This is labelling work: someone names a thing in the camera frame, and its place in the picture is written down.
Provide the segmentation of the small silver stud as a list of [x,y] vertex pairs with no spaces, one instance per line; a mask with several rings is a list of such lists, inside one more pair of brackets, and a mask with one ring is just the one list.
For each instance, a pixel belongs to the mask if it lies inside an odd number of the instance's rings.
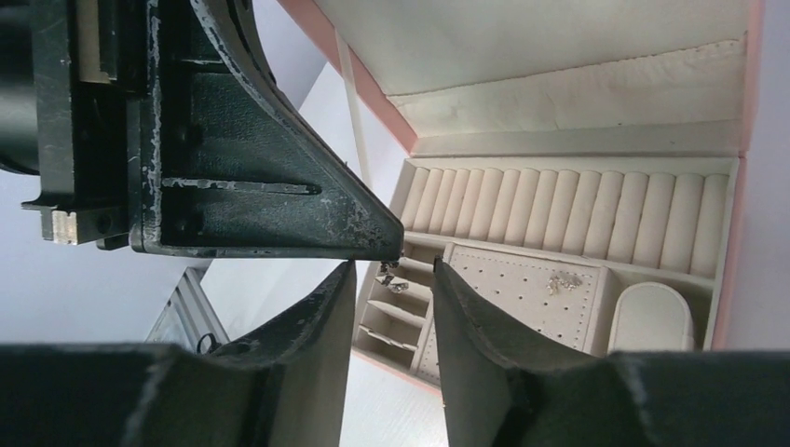
[[403,293],[409,289],[409,281],[396,275],[398,263],[381,263],[375,275],[378,284],[393,293]]

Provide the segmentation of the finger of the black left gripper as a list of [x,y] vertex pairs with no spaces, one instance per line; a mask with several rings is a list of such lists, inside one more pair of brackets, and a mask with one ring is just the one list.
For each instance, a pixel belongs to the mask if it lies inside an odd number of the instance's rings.
[[194,258],[394,261],[403,226],[277,86],[248,1],[141,1],[129,242]]

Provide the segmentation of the pink jewelry box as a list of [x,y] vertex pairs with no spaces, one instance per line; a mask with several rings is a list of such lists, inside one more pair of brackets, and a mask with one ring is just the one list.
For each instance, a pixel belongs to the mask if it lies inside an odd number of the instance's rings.
[[[287,1],[343,77],[355,143],[369,107],[406,151],[396,275],[361,286],[354,351],[437,387],[442,257],[525,326],[602,357],[620,294],[687,301],[691,351],[728,327],[732,220],[755,117],[760,1]],[[550,296],[548,278],[584,284]]]

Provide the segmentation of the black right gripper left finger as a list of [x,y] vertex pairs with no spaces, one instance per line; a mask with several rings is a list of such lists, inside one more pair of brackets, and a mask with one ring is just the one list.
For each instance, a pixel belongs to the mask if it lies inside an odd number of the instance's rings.
[[167,344],[3,345],[5,446],[335,446],[356,266],[214,352]]

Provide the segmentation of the small silver earring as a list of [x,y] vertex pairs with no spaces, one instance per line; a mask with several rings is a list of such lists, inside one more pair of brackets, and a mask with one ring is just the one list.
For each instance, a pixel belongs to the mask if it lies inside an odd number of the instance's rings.
[[550,296],[559,294],[561,291],[574,291],[584,284],[583,278],[573,275],[560,273],[552,275],[547,281],[547,290]]

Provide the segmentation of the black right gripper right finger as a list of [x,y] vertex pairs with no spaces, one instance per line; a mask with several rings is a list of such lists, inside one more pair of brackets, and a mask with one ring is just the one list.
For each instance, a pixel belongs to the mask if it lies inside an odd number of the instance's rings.
[[625,352],[553,341],[441,259],[434,322],[453,446],[785,446],[785,351]]

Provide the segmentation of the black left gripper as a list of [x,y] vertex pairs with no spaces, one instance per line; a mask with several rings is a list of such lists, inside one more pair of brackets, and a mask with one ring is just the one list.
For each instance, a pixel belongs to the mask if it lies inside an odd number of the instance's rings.
[[1,169],[35,177],[44,240],[140,250],[152,1],[1,5]]

